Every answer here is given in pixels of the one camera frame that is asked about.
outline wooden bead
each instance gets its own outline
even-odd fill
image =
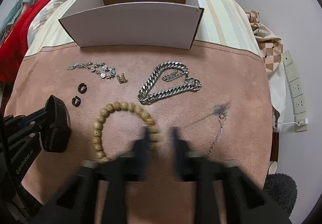
[[[100,109],[99,113],[101,114],[101,116],[103,116],[104,118],[107,118],[109,116],[109,112],[105,109],[102,108]]]
[[[141,119],[146,120],[147,118],[150,117],[150,114],[146,110],[142,110],[140,113],[140,117]]]
[[[152,125],[155,125],[155,122],[154,122],[154,119],[153,118],[147,118],[145,120],[145,124],[147,124],[148,126],[152,126]]]
[[[149,132],[150,133],[159,133],[159,127],[158,126],[149,126]]]
[[[94,122],[94,128],[97,130],[101,130],[103,128],[103,125],[99,122]]]
[[[101,144],[101,142],[102,142],[101,138],[98,138],[98,137],[93,138],[93,144]]]
[[[102,151],[103,150],[103,147],[100,144],[96,144],[96,145],[94,145],[94,150],[95,151]]]
[[[101,124],[104,124],[105,121],[106,121],[106,118],[104,118],[103,116],[99,115],[97,118],[96,118],[96,121],[101,123]]]
[[[156,143],[156,142],[151,142],[151,143],[150,143],[150,148],[151,148],[152,150],[157,150],[157,149],[158,149],[158,145],[157,145],[157,143]]]
[[[152,142],[158,142],[159,139],[160,139],[159,133],[152,133],[152,134],[150,134],[149,139]]]
[[[100,130],[93,131],[93,137],[100,137],[101,135],[102,135],[102,132]]]
[[[120,108],[123,111],[127,111],[128,110],[128,103],[126,101],[120,101]]]
[[[96,152],[96,156],[97,156],[98,159],[102,159],[106,155],[105,155],[104,151],[98,151],[98,152]]]
[[[102,159],[99,160],[100,162],[110,162],[111,160],[108,157],[103,157]]]
[[[119,102],[119,101],[112,102],[112,106],[113,106],[113,108],[114,108],[116,111],[121,110],[120,102]]]
[[[135,105],[135,108],[134,108],[135,114],[137,114],[138,116],[140,116],[141,111],[142,111],[142,107],[141,106],[138,106],[138,105]]]
[[[106,105],[105,109],[109,112],[109,113],[113,113],[114,112],[114,108],[112,103],[109,103]]]
[[[128,111],[134,112],[135,104],[133,102],[128,103]]]

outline cuban link chain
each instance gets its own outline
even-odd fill
[[[105,72],[108,72],[109,75],[107,75],[104,72],[100,72],[98,69],[96,69],[96,68],[99,68],[99,67],[102,67],[102,69]],[[74,64],[74,65],[68,66],[67,70],[70,71],[70,70],[77,69],[77,68],[88,69],[90,72],[98,74],[102,79],[113,79],[113,78],[115,78],[115,75],[116,75],[115,68],[108,68],[105,63],[97,63],[97,62],[88,62],[86,64],[81,64],[81,63],[80,64]]]
[[[225,123],[227,118],[228,118],[227,113],[221,113],[221,114],[218,115],[218,121],[219,121],[220,127],[219,127],[219,130],[218,130],[217,136],[215,137],[214,142],[211,144],[211,147],[210,147],[210,149],[208,151],[208,154],[206,156],[207,159],[209,158],[211,151],[213,150],[215,144],[218,142],[218,140],[219,140],[219,138],[220,138],[220,136],[221,136],[221,134],[223,132],[223,125],[224,125],[224,123]]]
[[[185,83],[173,88],[169,88],[166,90],[155,92],[153,94],[149,94],[150,90],[157,82],[161,73],[167,69],[176,69],[176,71],[164,76],[162,78],[163,81],[170,82],[181,76],[185,76]],[[201,82],[195,78],[189,77],[189,70],[186,65],[180,62],[167,61],[167,62],[161,63],[159,66],[157,66],[154,69],[152,75],[149,77],[147,82],[139,91],[137,99],[140,101],[142,105],[148,105],[158,100],[162,100],[167,97],[172,97],[174,95],[177,95],[183,92],[187,92],[187,91],[196,92],[200,89],[201,89]]]

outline wall outlet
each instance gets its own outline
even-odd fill
[[[297,78],[296,80],[293,80],[289,83],[289,91],[291,92],[292,98],[295,98],[304,93],[301,78]]]
[[[291,81],[296,80],[299,77],[295,62],[285,67],[285,75],[287,83],[290,83]]]
[[[294,116],[294,122],[298,123],[301,119],[306,119],[308,118],[308,113],[305,111],[303,113],[299,113],[297,115]],[[309,129],[309,125],[303,125],[303,126],[296,126],[296,132],[300,132],[300,131],[306,131]]]
[[[292,102],[295,115],[306,111],[306,102],[304,94],[293,98]]]
[[[293,58],[291,56],[291,53],[288,50],[282,54],[282,59],[283,59],[284,67],[287,67],[293,63]]]

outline gold pendant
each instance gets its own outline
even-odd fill
[[[120,84],[123,84],[123,83],[128,82],[128,80],[124,76],[124,73],[122,73],[121,76],[120,75],[116,75],[116,77],[118,78],[118,81],[119,81]]]

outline gray fluffy object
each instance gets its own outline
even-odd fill
[[[291,215],[297,198],[297,186],[294,179],[281,173],[268,175],[264,190],[288,215]]]

